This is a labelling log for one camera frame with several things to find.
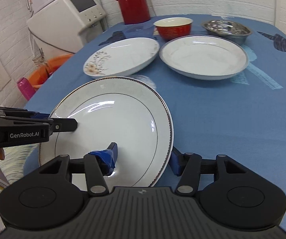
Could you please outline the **white deep plate grey rim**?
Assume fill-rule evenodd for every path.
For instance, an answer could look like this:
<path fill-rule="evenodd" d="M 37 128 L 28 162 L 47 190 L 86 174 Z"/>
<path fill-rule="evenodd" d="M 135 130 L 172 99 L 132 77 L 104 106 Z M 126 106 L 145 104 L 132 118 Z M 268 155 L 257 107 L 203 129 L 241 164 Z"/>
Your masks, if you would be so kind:
<path fill-rule="evenodd" d="M 191 35 L 167 42 L 159 51 L 173 71 L 199 80 L 224 80 L 239 74 L 249 57 L 238 44 L 208 35 Z"/>

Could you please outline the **red bowl white inside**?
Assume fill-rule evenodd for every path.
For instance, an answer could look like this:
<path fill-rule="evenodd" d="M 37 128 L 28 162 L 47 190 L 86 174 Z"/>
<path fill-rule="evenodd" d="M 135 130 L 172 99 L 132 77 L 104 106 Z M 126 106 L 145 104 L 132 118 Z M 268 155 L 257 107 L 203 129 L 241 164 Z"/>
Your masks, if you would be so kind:
<path fill-rule="evenodd" d="M 164 40 L 173 40 L 191 33 L 193 20 L 187 17 L 170 17 L 154 22 L 159 35 Z"/>

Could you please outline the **white plate with floral pattern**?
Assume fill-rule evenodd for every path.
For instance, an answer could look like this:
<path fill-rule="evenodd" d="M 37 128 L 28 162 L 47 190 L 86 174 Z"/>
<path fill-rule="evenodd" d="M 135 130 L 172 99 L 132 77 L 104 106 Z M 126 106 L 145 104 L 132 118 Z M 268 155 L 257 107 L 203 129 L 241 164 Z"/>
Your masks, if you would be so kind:
<path fill-rule="evenodd" d="M 132 75 L 154 61 L 159 49 L 152 38 L 120 40 L 93 53 L 84 63 L 83 72 L 94 79 Z"/>

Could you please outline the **white kitchen appliance with screen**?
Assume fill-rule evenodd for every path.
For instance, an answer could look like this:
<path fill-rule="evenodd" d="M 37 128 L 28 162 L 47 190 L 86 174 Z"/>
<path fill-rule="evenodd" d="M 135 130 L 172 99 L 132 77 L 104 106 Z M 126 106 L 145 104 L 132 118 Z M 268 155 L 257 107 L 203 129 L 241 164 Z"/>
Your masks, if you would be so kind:
<path fill-rule="evenodd" d="M 27 21 L 46 59 L 74 54 L 107 29 L 100 0 L 54 0 Z"/>

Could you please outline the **pink plastic bottle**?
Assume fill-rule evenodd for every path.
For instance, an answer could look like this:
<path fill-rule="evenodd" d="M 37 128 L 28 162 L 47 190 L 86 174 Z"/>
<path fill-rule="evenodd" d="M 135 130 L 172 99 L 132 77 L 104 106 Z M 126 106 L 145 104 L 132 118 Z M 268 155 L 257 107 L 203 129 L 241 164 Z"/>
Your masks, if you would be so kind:
<path fill-rule="evenodd" d="M 25 77 L 22 77 L 18 80 L 17 86 L 19 91 L 22 93 L 22 95 L 27 101 L 29 101 L 36 92 L 36 90 L 32 87 L 28 79 L 26 79 Z"/>

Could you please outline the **stainless steel bowl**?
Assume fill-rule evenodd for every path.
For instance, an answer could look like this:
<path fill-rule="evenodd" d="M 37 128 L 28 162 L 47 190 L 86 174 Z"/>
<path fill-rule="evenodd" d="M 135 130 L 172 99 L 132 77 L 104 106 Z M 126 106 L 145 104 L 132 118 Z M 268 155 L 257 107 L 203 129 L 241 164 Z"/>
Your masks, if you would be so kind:
<path fill-rule="evenodd" d="M 203 22 L 201 26 L 209 35 L 228 39 L 238 45 L 243 45 L 247 37 L 252 34 L 245 25 L 228 20 L 209 20 Z"/>

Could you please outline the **white plate with brown rim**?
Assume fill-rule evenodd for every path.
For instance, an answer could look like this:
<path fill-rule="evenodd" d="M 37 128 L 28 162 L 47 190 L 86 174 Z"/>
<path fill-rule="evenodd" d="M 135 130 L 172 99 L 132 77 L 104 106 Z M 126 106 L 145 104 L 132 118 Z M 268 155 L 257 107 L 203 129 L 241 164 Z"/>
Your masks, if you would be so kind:
<path fill-rule="evenodd" d="M 163 98 L 145 83 L 126 77 L 91 81 L 68 94 L 50 114 L 72 118 L 74 132 L 54 133 L 39 147 L 44 165 L 61 154 L 82 158 L 91 151 L 118 146 L 109 188 L 151 187 L 163 174 L 173 148 L 174 128 Z"/>

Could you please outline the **red thermos jug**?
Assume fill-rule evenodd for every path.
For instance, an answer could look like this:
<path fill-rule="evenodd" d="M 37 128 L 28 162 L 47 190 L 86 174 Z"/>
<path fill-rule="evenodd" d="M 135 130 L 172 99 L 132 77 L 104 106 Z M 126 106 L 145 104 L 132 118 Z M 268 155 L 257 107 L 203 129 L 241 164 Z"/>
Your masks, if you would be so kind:
<path fill-rule="evenodd" d="M 146 0 L 116 0 L 125 25 L 139 24 L 151 19 Z"/>

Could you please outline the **orange plastic basin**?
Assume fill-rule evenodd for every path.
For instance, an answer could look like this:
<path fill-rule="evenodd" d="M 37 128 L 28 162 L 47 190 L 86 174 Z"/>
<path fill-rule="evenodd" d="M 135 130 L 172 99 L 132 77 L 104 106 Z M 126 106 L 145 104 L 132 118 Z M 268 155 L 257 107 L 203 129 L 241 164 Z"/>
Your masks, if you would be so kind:
<path fill-rule="evenodd" d="M 45 61 L 39 65 L 37 69 L 29 76 L 28 81 L 31 86 L 38 90 L 47 79 L 51 77 L 56 70 L 58 70 L 65 62 L 67 62 L 73 55 L 61 55 Z"/>

